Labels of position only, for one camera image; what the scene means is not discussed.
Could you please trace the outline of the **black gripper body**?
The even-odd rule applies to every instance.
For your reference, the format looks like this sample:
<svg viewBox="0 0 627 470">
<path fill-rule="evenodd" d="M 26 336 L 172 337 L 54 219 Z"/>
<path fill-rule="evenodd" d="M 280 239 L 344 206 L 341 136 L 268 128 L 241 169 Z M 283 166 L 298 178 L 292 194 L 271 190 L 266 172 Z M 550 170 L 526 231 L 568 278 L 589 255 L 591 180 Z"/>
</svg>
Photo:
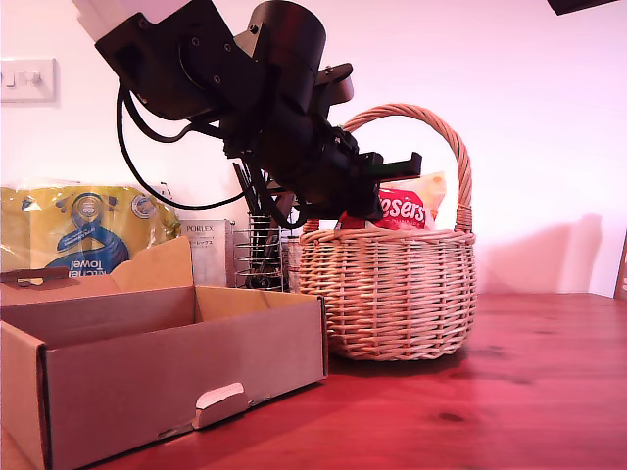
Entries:
<svg viewBox="0 0 627 470">
<path fill-rule="evenodd" d="M 308 219 L 336 219 L 342 214 L 362 220 L 383 216 L 379 186 L 383 157 L 362 154 L 348 131 L 326 122 L 314 126 L 313 146 L 298 163 L 290 184 L 304 200 L 298 208 Z"/>
</svg>

